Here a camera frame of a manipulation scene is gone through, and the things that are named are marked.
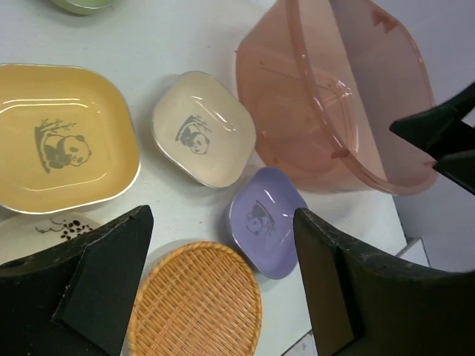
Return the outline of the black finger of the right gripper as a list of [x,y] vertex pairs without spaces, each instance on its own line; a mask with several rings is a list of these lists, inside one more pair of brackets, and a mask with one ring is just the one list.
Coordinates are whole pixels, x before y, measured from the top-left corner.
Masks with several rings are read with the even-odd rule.
[[475,194],[475,153],[463,151],[443,156],[433,169],[466,191]]
[[398,119],[390,131],[433,159],[474,154],[474,127],[464,118],[474,110],[474,84],[426,111]]

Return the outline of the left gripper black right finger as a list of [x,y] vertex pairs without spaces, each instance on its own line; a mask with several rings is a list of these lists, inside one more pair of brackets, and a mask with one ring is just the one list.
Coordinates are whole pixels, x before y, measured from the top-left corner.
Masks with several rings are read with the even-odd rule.
[[320,355],[472,355],[474,273],[410,263],[306,208],[295,245]]

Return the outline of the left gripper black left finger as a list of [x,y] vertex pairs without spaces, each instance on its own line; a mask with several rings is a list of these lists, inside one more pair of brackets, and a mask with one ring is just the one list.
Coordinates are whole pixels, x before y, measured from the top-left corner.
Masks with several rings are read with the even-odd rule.
[[140,205],[1,265],[2,355],[119,355],[154,217]]

